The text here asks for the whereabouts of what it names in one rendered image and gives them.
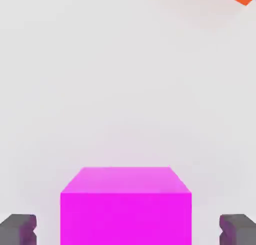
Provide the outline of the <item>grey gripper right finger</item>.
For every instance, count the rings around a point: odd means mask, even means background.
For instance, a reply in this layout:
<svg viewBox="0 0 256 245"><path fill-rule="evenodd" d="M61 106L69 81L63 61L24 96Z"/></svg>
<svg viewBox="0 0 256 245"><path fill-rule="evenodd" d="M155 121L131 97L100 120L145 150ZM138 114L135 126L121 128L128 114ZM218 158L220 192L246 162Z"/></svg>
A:
<svg viewBox="0 0 256 245"><path fill-rule="evenodd" d="M256 223L245 214L222 214L219 245L256 245Z"/></svg>

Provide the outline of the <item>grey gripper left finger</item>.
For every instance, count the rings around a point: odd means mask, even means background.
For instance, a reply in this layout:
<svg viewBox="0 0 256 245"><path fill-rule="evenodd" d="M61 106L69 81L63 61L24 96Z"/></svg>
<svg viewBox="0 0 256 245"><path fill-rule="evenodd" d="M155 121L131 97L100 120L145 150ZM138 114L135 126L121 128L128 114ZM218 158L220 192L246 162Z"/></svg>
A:
<svg viewBox="0 0 256 245"><path fill-rule="evenodd" d="M11 214L0 223L0 245L37 245L34 214Z"/></svg>

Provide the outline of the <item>small magenta cube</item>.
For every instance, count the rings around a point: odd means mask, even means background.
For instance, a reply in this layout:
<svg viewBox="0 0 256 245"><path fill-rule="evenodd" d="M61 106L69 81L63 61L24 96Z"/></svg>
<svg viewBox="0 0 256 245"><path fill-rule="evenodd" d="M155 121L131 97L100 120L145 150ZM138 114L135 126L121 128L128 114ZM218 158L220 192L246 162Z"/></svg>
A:
<svg viewBox="0 0 256 245"><path fill-rule="evenodd" d="M60 194L60 245L192 245L192 194L170 167L84 167Z"/></svg>

